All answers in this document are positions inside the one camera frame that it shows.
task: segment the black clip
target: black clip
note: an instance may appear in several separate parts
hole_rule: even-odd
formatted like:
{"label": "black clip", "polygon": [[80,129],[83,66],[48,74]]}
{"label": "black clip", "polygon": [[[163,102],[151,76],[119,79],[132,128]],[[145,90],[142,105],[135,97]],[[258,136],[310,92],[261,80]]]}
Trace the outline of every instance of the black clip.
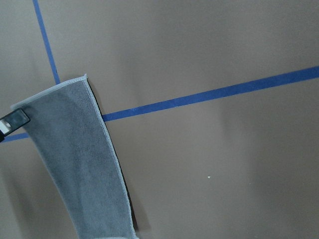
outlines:
{"label": "black clip", "polygon": [[4,137],[16,131],[30,121],[30,118],[22,109],[17,109],[0,119],[0,142]]}

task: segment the gray microfiber cloth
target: gray microfiber cloth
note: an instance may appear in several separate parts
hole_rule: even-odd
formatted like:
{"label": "gray microfiber cloth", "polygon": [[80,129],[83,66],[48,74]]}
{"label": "gray microfiber cloth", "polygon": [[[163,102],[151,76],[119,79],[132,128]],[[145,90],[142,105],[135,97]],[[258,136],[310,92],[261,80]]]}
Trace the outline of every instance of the gray microfiber cloth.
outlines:
{"label": "gray microfiber cloth", "polygon": [[118,159],[86,75],[16,105],[80,239],[137,239]]}

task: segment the microfiber towel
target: microfiber towel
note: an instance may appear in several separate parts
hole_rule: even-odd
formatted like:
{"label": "microfiber towel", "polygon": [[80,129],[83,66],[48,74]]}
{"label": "microfiber towel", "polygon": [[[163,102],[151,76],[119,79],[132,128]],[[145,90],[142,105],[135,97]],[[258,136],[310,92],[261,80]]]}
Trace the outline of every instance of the microfiber towel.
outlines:
{"label": "microfiber towel", "polygon": [[22,108],[80,239],[137,239],[115,151],[86,75],[36,94]]}

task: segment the blue painter's tape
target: blue painter's tape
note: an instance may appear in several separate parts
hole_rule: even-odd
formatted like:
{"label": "blue painter's tape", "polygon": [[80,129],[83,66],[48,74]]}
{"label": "blue painter's tape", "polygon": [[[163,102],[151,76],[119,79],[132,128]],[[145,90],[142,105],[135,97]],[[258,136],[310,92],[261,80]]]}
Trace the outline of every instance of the blue painter's tape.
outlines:
{"label": "blue painter's tape", "polygon": [[37,0],[32,0],[32,1],[33,1],[36,17],[38,19],[38,23],[39,23],[39,26],[40,26],[40,30],[41,30],[41,34],[42,34],[42,38],[43,38],[43,42],[44,42],[44,46],[45,46],[45,50],[46,50],[46,53],[47,53],[48,58],[49,58],[49,62],[50,62],[52,74],[53,74],[53,77],[54,77],[54,81],[55,81],[55,84],[57,85],[57,84],[60,83],[60,78],[59,78],[58,72],[56,70],[55,63],[54,63],[53,54],[52,54],[52,51],[51,51],[49,39],[48,39],[48,36],[46,35],[46,31],[45,31],[45,27],[44,27],[42,15],[41,15],[39,3],[38,3]]}
{"label": "blue painter's tape", "polygon": [[227,86],[216,90],[206,91],[190,96],[179,97],[172,100],[162,101],[150,105],[131,108],[128,110],[118,111],[110,114],[103,115],[104,121],[118,120],[131,116],[147,114],[155,111],[162,111],[179,106],[190,105],[203,101],[233,96],[237,94],[247,93],[251,91],[258,91],[270,87],[286,85],[294,82],[310,80],[319,77],[319,66],[293,71],[277,76],[271,76],[255,81],[241,83],[233,86]]}
{"label": "blue painter's tape", "polygon": [[9,135],[4,138],[4,141],[2,143],[18,140],[18,139],[23,139],[23,138],[29,138],[29,135],[27,133],[18,133],[14,135]]}

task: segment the vertical blue tape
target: vertical blue tape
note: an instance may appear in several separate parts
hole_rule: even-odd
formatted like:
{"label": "vertical blue tape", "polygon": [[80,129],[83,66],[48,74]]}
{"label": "vertical blue tape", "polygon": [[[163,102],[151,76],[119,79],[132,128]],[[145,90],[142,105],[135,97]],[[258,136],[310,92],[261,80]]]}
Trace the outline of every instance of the vertical blue tape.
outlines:
{"label": "vertical blue tape", "polygon": [[54,59],[53,59],[53,55],[52,55],[49,39],[48,39],[48,36],[46,35],[46,31],[45,31],[45,27],[44,27],[42,15],[41,15],[39,3],[38,3],[37,0],[32,0],[32,1],[33,1],[36,17],[38,19],[38,23],[39,23],[39,26],[40,26],[40,30],[41,30],[41,34],[42,34],[42,38],[43,38],[43,42],[44,42],[44,46],[45,46],[45,50],[46,50],[46,53],[47,53],[48,58],[49,58],[49,62],[50,62],[52,74],[53,74],[53,77],[54,77],[54,81],[55,81],[55,84],[57,85],[57,84],[60,83],[60,78],[59,78],[58,72],[56,70],[55,63],[54,63]]}

